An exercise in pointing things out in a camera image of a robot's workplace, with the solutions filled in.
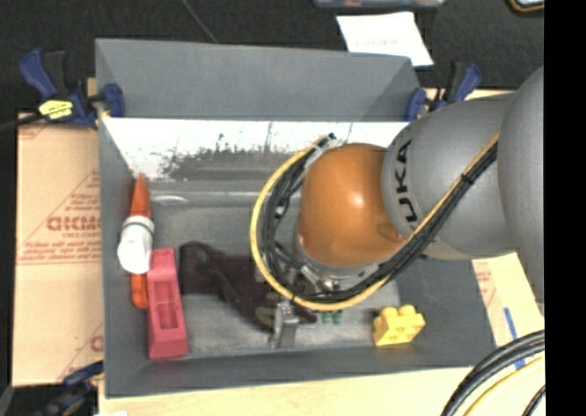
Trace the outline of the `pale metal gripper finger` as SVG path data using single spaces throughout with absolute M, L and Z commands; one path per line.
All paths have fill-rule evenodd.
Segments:
M 299 326 L 299 317 L 294 309 L 288 305 L 285 308 L 285 348 L 293 347 Z
M 269 338 L 272 349 L 282 348 L 286 341 L 286 307 L 279 304 L 273 316 L 273 332 Z

